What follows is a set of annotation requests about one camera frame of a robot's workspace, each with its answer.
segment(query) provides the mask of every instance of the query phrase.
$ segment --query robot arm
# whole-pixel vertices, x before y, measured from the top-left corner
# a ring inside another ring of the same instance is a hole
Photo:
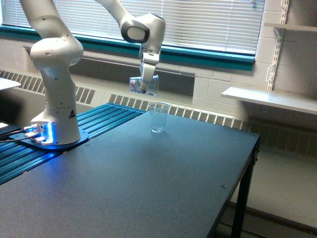
[[[96,1],[114,17],[122,37],[127,42],[141,43],[139,54],[141,78],[145,82],[151,82],[165,35],[165,20],[151,13],[135,17],[123,7],[119,0]]]
[[[141,78],[151,82],[159,61],[165,21],[153,14],[135,17],[119,0],[96,1],[115,18],[126,41],[141,44]],[[31,48],[31,58],[41,72],[46,97],[45,110],[31,120],[38,126],[36,131],[26,136],[40,133],[42,136],[35,140],[43,145],[73,143],[81,136],[76,117],[75,83],[70,77],[69,66],[81,59],[83,47],[61,20],[53,0],[20,2],[30,25],[43,38]]]

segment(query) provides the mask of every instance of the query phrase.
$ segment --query warning label sticker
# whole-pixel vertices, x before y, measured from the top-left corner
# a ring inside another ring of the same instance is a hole
[[[74,118],[76,116],[74,109],[71,110],[68,118]]]

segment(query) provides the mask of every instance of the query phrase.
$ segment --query metal mounting plate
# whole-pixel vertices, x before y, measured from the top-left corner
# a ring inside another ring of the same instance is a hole
[[[66,145],[42,145],[40,143],[37,143],[36,141],[32,139],[26,139],[26,140],[21,140],[20,142],[26,145],[30,145],[32,147],[38,148],[40,150],[48,150],[48,151],[68,151],[71,150],[86,141],[88,141],[88,133],[85,132],[84,130],[79,130],[80,133],[80,139],[74,143],[66,144]],[[10,139],[21,139],[25,138],[24,133],[19,133],[16,135],[12,135],[9,137]]]

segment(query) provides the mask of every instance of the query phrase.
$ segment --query radiator vent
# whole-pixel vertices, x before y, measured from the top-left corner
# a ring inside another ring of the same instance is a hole
[[[129,106],[136,109],[148,111],[148,101],[136,98],[122,97],[111,94],[110,103]],[[239,130],[246,130],[261,135],[261,145],[274,147],[302,155],[316,156],[317,134],[305,133],[291,128],[277,127],[275,125],[261,125],[249,123],[231,116],[201,111],[193,108],[182,107],[171,104],[169,114],[194,120],[206,121]]]
[[[5,78],[20,83],[20,89],[45,94],[44,83],[41,78],[4,70],[0,70],[0,78]],[[76,102],[90,105],[94,98],[95,92],[96,91],[94,89],[76,87]]]

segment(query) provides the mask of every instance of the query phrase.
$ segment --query table leg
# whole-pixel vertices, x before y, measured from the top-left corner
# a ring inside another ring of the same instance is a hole
[[[237,206],[231,231],[231,238],[240,238],[241,235],[243,219],[247,207],[248,195],[250,190],[252,172],[256,160],[256,153],[256,149],[254,149],[251,155],[251,161],[249,162],[249,165],[240,181]]]

